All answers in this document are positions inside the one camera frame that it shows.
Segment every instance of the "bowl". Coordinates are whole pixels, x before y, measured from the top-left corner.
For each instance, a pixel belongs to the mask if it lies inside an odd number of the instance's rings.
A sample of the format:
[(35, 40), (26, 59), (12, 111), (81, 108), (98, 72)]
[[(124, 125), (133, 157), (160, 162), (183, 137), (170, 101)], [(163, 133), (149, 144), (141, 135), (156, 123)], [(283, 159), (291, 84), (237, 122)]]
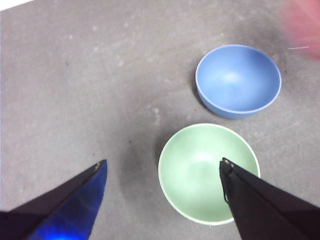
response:
[(195, 82), (204, 105), (225, 118), (251, 116), (279, 95), (277, 65), (258, 49), (245, 45), (216, 48), (199, 62)]
[(158, 175), (164, 196), (177, 212), (210, 226), (233, 221), (220, 180), (223, 157), (260, 177), (251, 147), (224, 126), (194, 124), (168, 140), (160, 155)]

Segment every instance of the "floor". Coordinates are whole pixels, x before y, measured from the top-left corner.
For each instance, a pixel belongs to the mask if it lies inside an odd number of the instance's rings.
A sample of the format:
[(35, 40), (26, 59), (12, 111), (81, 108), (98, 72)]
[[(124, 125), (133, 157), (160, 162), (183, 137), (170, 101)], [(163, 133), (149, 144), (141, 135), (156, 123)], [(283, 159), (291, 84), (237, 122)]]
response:
[[(179, 129), (239, 133), (261, 177), (320, 205), (320, 67), (285, 41), (282, 1), (35, 0), (1, 12), (1, 209), (101, 159), (108, 179), (92, 240), (240, 240), (166, 201), (157, 164)], [(210, 50), (244, 44), (282, 74), (278, 99), (241, 120), (208, 111), (195, 70)]]

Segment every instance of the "pink object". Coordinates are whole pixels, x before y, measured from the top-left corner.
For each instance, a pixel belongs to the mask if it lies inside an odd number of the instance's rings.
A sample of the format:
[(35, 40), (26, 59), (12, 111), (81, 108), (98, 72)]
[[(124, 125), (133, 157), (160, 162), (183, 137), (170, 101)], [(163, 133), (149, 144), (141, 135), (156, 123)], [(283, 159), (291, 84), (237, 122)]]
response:
[(293, 51), (320, 60), (320, 0), (287, 0), (283, 17)]

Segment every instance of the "green bowl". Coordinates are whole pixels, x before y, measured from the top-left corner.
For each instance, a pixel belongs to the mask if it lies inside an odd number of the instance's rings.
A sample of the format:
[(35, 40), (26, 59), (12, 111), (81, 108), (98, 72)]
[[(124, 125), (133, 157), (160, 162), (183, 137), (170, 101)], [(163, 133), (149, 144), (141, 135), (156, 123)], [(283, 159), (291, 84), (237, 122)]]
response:
[(249, 144), (224, 126), (190, 125), (164, 146), (158, 166), (159, 182), (169, 203), (187, 219), (212, 226), (234, 220), (220, 180), (223, 157), (260, 177), (257, 157)]

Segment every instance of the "bowl rim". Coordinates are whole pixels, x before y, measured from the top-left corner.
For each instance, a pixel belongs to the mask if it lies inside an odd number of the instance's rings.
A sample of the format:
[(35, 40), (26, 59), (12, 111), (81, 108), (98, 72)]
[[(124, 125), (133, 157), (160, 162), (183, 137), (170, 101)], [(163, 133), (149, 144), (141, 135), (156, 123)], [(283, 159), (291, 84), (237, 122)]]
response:
[(246, 142), (246, 140), (241, 137), (238, 133), (236, 133), (235, 131), (231, 130), (230, 128), (227, 128), (225, 126), (222, 126), (222, 125), (219, 125), (219, 124), (215, 124), (215, 123), (207, 123), (207, 122), (203, 122), (203, 123), (196, 123), (196, 124), (192, 124), (192, 125), (188, 125), (180, 130), (178, 130), (175, 134), (173, 134), (169, 140), (165, 143), (162, 151), (161, 151), (161, 154), (160, 154), (160, 157), (159, 157), (159, 163), (158, 163), (158, 178), (159, 178), (159, 183), (160, 183), (160, 187), (161, 187), (161, 190), (166, 198), (166, 200), (170, 203), (170, 205), (178, 212), (180, 213), (182, 216), (184, 216), (185, 218), (195, 222), (195, 223), (198, 223), (198, 224), (203, 224), (203, 225), (208, 225), (208, 226), (218, 226), (218, 225), (223, 225), (223, 224), (228, 224), (228, 223), (231, 223), (234, 221), (234, 218), (231, 217), (229, 219), (226, 219), (226, 220), (223, 220), (223, 221), (203, 221), (203, 220), (200, 220), (200, 219), (196, 219), (192, 216), (189, 216), (187, 215), (186, 213), (184, 213), (183, 211), (181, 211), (172, 201), (171, 199), (169, 198), (164, 186), (163, 186), (163, 182), (162, 182), (162, 177), (161, 177), (161, 174), (160, 174), (160, 168), (161, 168), (161, 164), (162, 164), (162, 159), (163, 159), (163, 154), (164, 154), (164, 151), (165, 149), (168, 147), (168, 145), (170, 144), (170, 142), (172, 141), (172, 139), (178, 135), (179, 133), (181, 133), (182, 131), (185, 131), (187, 129), (190, 129), (190, 128), (195, 128), (195, 127), (199, 127), (199, 126), (211, 126), (211, 127), (215, 127), (215, 128), (220, 128), (220, 129), (223, 129), (223, 130), (226, 130), (230, 133), (232, 133), (233, 135), (235, 135), (236, 137), (238, 137), (246, 146), (247, 148), (250, 150), (253, 158), (254, 158), (254, 161), (255, 161), (255, 164), (256, 164), (256, 167), (257, 167), (257, 171), (258, 171), (258, 177), (260, 178), (261, 177), (261, 172), (260, 172), (260, 166), (259, 166), (259, 162), (258, 162), (258, 159), (257, 159), (257, 156), (255, 154), (255, 152), (253, 151), (253, 149), (251, 148), (251, 146)]
[[(201, 65), (201, 63), (203, 62), (203, 60), (205, 58), (207, 58), (208, 55), (210, 55), (211, 53), (217, 51), (217, 50), (220, 50), (220, 49), (224, 49), (224, 48), (230, 48), (230, 47), (241, 47), (241, 48), (247, 48), (247, 49), (251, 49), (251, 50), (254, 50), (260, 54), (262, 54), (263, 56), (265, 56), (271, 63), (272, 65), (274, 66), (274, 68), (276, 69), (277, 73), (278, 73), (278, 90), (276, 92), (276, 94), (274, 95), (273, 99), (271, 101), (269, 101), (267, 104), (259, 107), (259, 108), (256, 108), (256, 109), (253, 109), (253, 110), (248, 110), (248, 111), (237, 111), (237, 110), (232, 110), (232, 109), (228, 109), (228, 108), (225, 108), (225, 107), (222, 107), (218, 104), (215, 104), (213, 101), (211, 101), (211, 99), (209, 99), (202, 91), (202, 89), (200, 88), (199, 86), (199, 81), (198, 81), (198, 70), (199, 70), (199, 67)], [(200, 62), (198, 63), (198, 66), (196, 67), (196, 71), (195, 71), (195, 84), (196, 84), (196, 88), (199, 92), (199, 94), (201, 94), (201, 96), (212, 106), (216, 107), (217, 109), (220, 109), (224, 112), (227, 112), (227, 113), (231, 113), (231, 114), (253, 114), (253, 113), (257, 113), (257, 112), (260, 112), (261, 110), (267, 108), (269, 105), (271, 105), (275, 100), (276, 98), (278, 97), (279, 93), (280, 93), (280, 90), (281, 90), (281, 86), (282, 86), (282, 77), (281, 77), (281, 73), (280, 73), (280, 70), (278, 68), (278, 66), (276, 65), (276, 63), (272, 60), (271, 57), (269, 57), (267, 54), (265, 54), (263, 51), (257, 49), (257, 48), (254, 48), (254, 47), (251, 47), (251, 46), (247, 46), (247, 45), (241, 45), (241, 44), (229, 44), (229, 45), (223, 45), (223, 46), (220, 46), (220, 47), (217, 47), (213, 50), (211, 50), (210, 52), (208, 52), (206, 55), (204, 55), (204, 57), (200, 60)]]

